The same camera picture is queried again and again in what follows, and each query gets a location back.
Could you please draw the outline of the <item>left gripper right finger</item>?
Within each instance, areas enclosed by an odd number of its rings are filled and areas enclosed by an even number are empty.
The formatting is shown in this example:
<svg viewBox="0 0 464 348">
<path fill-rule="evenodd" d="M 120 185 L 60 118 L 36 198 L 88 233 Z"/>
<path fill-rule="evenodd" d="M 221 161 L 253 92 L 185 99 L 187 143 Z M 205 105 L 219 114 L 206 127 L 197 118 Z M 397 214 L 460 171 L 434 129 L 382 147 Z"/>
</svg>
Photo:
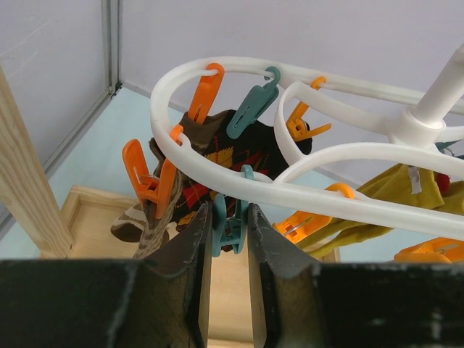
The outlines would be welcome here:
<svg viewBox="0 0 464 348">
<path fill-rule="evenodd" d="M 248 212 L 256 347 L 461 347 L 463 268 L 320 262 Z"/>
</svg>

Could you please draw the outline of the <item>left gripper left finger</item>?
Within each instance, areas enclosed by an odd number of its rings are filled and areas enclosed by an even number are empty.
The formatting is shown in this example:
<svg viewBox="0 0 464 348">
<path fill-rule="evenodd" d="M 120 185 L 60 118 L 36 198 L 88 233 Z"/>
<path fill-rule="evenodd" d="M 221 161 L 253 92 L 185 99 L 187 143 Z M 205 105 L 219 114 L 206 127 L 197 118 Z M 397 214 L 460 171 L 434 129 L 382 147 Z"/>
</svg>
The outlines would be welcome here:
<svg viewBox="0 0 464 348">
<path fill-rule="evenodd" d="M 145 259 L 4 260 L 3 347 L 204 347 L 212 207 Z"/>
</svg>

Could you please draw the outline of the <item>teal clothes peg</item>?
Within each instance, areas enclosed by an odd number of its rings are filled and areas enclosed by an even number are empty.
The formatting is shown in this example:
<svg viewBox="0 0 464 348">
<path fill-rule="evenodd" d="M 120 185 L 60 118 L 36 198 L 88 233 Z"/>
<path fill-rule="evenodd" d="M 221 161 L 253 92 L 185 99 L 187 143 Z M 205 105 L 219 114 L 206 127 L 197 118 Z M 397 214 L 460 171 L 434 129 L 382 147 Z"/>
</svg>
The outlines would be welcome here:
<svg viewBox="0 0 464 348">
<path fill-rule="evenodd" d="M 217 194 L 212 205 L 212 256 L 219 257 L 221 249 L 232 247 L 235 254 L 241 253 L 247 234 L 248 201 L 236 201 L 234 215 L 227 217 L 225 196 Z"/>
</svg>

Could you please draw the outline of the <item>white plastic clip hanger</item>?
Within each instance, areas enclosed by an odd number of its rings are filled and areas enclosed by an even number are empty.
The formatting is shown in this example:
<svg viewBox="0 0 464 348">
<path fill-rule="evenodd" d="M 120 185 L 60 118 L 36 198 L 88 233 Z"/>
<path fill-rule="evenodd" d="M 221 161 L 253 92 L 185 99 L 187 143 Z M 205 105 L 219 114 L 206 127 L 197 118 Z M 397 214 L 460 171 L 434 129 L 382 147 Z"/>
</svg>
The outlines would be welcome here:
<svg viewBox="0 0 464 348">
<path fill-rule="evenodd" d="M 463 112 L 462 49 L 455 51 L 425 93 L 329 75 L 331 90 L 405 104 L 405 111 L 394 118 L 363 111 L 311 88 L 309 82 L 317 76 L 315 70 L 278 64 L 283 87 L 281 101 L 300 99 L 335 120 L 384 135 L 387 142 L 342 144 L 306 155 L 292 140 L 286 129 L 283 109 L 278 108 L 274 120 L 275 138 L 289 166 L 275 180 L 265 176 L 256 181 L 246 179 L 241 173 L 225 169 L 196 153 L 186 136 L 172 139 L 173 125 L 168 113 L 170 98 L 189 80 L 208 76 L 207 64 L 208 59 L 198 59 L 180 65 L 166 73 L 152 90 L 153 136 L 161 151 L 180 171 L 206 187 L 237 199 L 451 239 L 463 237 L 463 217 L 460 215 L 378 201 L 363 195 L 348 199 L 329 191 L 294 184 L 296 178 L 309 170 L 344 160 L 386 160 L 462 178 L 463 161 L 442 154 L 436 148 L 439 142 L 463 138 L 462 127 L 449 127 L 444 122 L 446 114 Z"/>
</svg>

